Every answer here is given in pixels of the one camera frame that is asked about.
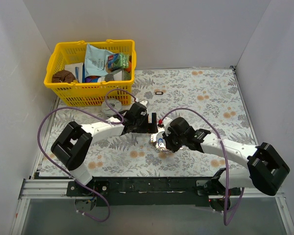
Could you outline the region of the silver disc keyring organiser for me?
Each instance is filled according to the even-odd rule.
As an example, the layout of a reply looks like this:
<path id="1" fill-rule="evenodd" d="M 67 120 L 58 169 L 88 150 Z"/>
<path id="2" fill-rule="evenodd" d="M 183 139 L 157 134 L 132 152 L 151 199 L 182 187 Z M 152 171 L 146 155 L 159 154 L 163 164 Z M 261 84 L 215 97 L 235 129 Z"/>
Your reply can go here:
<path id="1" fill-rule="evenodd" d="M 172 153 L 171 150 L 166 148 L 166 142 L 163 139 L 163 134 L 164 134 L 164 131 L 159 131 L 155 134 L 151 134 L 149 143 L 154 147 L 156 152 Z M 157 143 L 160 138 L 163 139 L 163 144 L 164 144 L 163 146 L 159 146 Z"/>

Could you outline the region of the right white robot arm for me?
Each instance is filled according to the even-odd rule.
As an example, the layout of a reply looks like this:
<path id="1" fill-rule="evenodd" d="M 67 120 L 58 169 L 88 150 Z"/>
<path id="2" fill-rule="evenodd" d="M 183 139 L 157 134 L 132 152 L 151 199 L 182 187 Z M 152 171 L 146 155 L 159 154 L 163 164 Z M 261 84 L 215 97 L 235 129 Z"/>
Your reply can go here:
<path id="1" fill-rule="evenodd" d="M 202 193 L 221 195 L 232 188 L 256 188 L 266 195 L 274 196 L 290 173 L 290 168 L 271 144 L 264 142 L 256 146 L 221 140 L 208 130 L 195 130 L 182 117 L 166 117 L 159 123 L 165 128 L 165 148 L 171 152 L 185 146 L 242 166 L 241 169 L 219 169 L 203 184 Z"/>

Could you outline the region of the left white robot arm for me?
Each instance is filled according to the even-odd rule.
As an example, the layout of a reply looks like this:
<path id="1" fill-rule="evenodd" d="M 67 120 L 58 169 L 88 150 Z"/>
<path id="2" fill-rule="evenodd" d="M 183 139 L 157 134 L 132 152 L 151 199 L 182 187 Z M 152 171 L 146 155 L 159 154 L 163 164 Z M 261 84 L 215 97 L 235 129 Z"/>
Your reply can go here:
<path id="1" fill-rule="evenodd" d="M 80 125 L 69 122 L 51 146 L 51 152 L 66 167 L 71 177 L 79 183 L 77 189 L 82 195 L 94 192 L 92 175 L 84 160 L 92 143 L 122 136 L 127 133 L 155 134 L 158 132 L 156 113 L 147 113 L 145 101 L 134 102 L 125 114 L 116 110 L 109 119 L 100 118 L 98 122 Z"/>

